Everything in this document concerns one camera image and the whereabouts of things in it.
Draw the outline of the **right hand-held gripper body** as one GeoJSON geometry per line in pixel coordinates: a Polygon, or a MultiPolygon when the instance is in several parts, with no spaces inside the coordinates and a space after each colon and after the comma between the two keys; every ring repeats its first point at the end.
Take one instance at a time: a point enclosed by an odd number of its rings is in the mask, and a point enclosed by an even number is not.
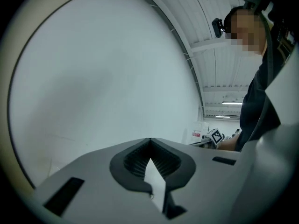
{"type": "Polygon", "coordinates": [[[213,129],[207,134],[203,135],[203,142],[211,142],[213,146],[217,146],[223,140],[223,135],[220,133],[219,129],[213,129]]]}

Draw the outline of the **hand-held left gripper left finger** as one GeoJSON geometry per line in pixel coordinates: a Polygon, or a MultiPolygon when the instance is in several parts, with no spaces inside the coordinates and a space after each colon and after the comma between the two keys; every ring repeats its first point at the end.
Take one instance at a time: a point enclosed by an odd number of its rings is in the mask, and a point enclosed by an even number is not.
{"type": "Polygon", "coordinates": [[[84,180],[59,220],[74,224],[165,224],[168,222],[146,193],[123,188],[109,164],[119,152],[141,142],[128,141],[86,153],[44,180],[34,191],[35,202],[46,202],[72,177],[84,180]]]}

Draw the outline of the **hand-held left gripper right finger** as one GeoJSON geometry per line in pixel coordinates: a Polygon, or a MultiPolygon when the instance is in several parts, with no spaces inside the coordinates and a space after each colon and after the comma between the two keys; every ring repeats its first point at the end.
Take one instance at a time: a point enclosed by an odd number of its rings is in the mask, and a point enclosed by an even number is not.
{"type": "Polygon", "coordinates": [[[252,170],[252,144],[241,152],[192,147],[150,139],[151,152],[168,164],[162,210],[150,220],[250,220],[245,183],[252,170]]]}

